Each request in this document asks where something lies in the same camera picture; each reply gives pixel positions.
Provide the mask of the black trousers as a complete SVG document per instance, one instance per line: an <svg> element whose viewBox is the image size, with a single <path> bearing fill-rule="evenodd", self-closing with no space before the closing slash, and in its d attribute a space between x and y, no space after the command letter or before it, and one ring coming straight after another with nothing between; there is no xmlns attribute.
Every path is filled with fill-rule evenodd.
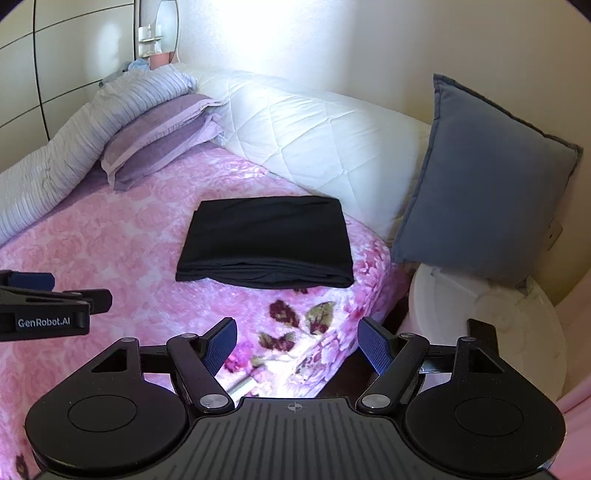
<svg viewBox="0 0 591 480"><path fill-rule="evenodd" d="M322 196L201 202L175 279L269 290L349 288L355 278L342 205Z"/></svg>

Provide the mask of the white striped duvet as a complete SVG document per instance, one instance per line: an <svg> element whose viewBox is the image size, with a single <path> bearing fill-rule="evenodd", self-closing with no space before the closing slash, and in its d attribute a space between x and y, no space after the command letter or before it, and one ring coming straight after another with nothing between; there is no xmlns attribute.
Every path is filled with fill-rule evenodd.
<svg viewBox="0 0 591 480"><path fill-rule="evenodd" d="M67 198L119 130L148 110L195 90L197 78L173 65L132 70L100 88L45 146L1 173L1 242Z"/></svg>

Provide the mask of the purple pillow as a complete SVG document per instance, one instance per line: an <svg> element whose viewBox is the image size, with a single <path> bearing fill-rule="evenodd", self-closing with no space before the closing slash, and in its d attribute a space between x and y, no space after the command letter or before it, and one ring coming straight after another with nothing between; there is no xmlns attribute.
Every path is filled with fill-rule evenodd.
<svg viewBox="0 0 591 480"><path fill-rule="evenodd" d="M222 132L213 109L221 103L185 94L140 115L107 143L101 167L116 191L126 191L190 149Z"/></svg>

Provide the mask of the blue square cushion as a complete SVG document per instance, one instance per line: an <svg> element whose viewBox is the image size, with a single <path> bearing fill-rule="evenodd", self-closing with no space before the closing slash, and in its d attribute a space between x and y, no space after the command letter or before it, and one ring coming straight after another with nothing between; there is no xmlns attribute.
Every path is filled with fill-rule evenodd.
<svg viewBox="0 0 591 480"><path fill-rule="evenodd" d="M392 247L421 263L516 287L532 272L583 155L436 74L423 165Z"/></svg>

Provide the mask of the white quilted headboard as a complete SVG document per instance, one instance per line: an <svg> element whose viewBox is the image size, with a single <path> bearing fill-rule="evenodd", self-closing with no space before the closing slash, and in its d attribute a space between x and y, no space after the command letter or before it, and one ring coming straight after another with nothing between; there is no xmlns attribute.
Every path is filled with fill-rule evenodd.
<svg viewBox="0 0 591 480"><path fill-rule="evenodd" d="M417 184L429 124L366 101L236 70L179 70L219 101L218 145L342 210L392 244Z"/></svg>

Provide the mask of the white wardrobe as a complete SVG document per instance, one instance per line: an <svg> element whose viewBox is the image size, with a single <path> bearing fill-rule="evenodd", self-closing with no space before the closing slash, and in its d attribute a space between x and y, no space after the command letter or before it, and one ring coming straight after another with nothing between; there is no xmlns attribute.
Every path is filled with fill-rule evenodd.
<svg viewBox="0 0 591 480"><path fill-rule="evenodd" d="M1 169L46 145L135 59L135 1L22 1L1 21Z"/></svg>

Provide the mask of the white wall shelf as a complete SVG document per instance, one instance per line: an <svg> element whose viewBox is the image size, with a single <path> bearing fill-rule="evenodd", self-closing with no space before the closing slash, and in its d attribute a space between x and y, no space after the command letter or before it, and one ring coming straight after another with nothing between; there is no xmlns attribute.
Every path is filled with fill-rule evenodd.
<svg viewBox="0 0 591 480"><path fill-rule="evenodd" d="M141 26L137 30L137 57L149 58L162 53L162 30L158 24Z"/></svg>

